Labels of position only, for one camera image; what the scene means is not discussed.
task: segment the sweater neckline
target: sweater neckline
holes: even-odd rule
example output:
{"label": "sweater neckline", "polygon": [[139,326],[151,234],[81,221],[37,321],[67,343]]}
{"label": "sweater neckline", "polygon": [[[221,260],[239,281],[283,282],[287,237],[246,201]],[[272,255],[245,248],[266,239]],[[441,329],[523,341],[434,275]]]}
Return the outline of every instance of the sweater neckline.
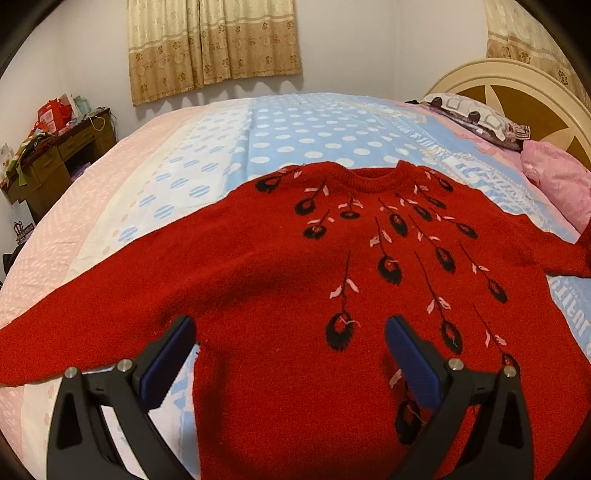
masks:
{"label": "sweater neckline", "polygon": [[325,162],[323,169],[328,176],[345,186],[365,193],[380,193],[397,188],[404,190],[415,183],[413,166],[400,160],[396,167],[348,169],[341,164]]}

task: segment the blue gripper pad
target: blue gripper pad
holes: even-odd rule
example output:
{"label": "blue gripper pad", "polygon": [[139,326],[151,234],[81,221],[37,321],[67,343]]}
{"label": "blue gripper pad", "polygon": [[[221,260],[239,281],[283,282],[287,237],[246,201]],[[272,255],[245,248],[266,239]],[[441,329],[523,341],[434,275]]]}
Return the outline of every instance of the blue gripper pad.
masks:
{"label": "blue gripper pad", "polygon": [[160,340],[149,344],[137,359],[134,378],[138,399],[147,410],[162,405],[174,379],[195,345],[195,323],[178,317]]}
{"label": "blue gripper pad", "polygon": [[443,401],[444,385],[415,342],[422,342],[423,347],[430,346],[435,355],[438,354],[430,343],[420,340],[410,326],[403,326],[399,319],[406,324],[402,316],[390,317],[386,321],[386,344],[402,370],[419,407],[436,412]]}

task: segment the wooden headboard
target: wooden headboard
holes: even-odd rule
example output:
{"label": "wooden headboard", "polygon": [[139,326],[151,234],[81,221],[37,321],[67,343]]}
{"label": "wooden headboard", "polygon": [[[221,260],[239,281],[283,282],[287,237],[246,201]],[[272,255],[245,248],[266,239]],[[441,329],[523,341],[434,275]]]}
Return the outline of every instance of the wooden headboard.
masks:
{"label": "wooden headboard", "polygon": [[591,170],[591,113],[566,87],[528,64],[474,61],[440,79],[429,93],[457,93],[531,127],[532,140],[566,150]]}

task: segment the desk drawer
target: desk drawer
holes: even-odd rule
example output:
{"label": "desk drawer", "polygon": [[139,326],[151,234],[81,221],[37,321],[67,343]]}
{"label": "desk drawer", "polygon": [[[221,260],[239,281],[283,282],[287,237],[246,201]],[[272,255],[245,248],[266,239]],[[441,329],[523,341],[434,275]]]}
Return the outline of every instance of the desk drawer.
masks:
{"label": "desk drawer", "polygon": [[62,143],[58,148],[60,151],[60,155],[63,161],[68,160],[72,155],[78,152],[82,147],[87,146],[90,142],[95,139],[95,129],[85,128],[79,134],[68,138],[64,143]]}
{"label": "desk drawer", "polygon": [[51,175],[51,172],[61,165],[63,165],[63,162],[61,161],[60,153],[56,147],[53,147],[35,160],[33,170],[37,175],[39,183],[43,183]]}

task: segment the blue polka dot sheet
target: blue polka dot sheet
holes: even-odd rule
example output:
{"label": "blue polka dot sheet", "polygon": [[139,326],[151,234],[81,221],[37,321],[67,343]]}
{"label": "blue polka dot sheet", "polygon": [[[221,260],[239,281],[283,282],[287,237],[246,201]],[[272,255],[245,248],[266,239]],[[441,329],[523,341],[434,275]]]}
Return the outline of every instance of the blue polka dot sheet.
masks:
{"label": "blue polka dot sheet", "polygon": [[[320,161],[347,168],[394,167],[399,160],[429,166],[481,190],[506,212],[526,213],[542,230],[569,242],[577,239],[574,228],[510,161],[483,153],[482,141],[467,131],[459,134],[458,128],[425,107],[369,97],[315,93],[225,102],[180,128],[122,185],[89,235],[80,261],[86,259],[90,267],[244,182],[285,166]],[[548,288],[591,359],[590,281],[553,277]],[[191,400],[196,355],[197,348],[151,417],[199,478]],[[114,416],[107,418],[116,431]],[[123,435],[115,435],[115,442],[131,472],[143,477]]]}

